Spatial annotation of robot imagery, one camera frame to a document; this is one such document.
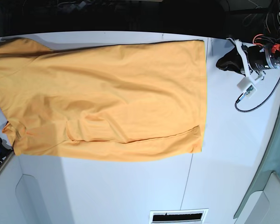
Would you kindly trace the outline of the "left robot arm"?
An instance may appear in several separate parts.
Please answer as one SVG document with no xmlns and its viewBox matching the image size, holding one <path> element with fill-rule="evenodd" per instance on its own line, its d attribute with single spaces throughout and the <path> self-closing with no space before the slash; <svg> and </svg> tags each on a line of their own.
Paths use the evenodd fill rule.
<svg viewBox="0 0 280 224">
<path fill-rule="evenodd" d="M 263 77 L 280 67 L 280 0 L 274 0 L 263 19 L 264 29 L 252 38 L 251 46 L 241 44 L 250 74 Z"/>
</svg>

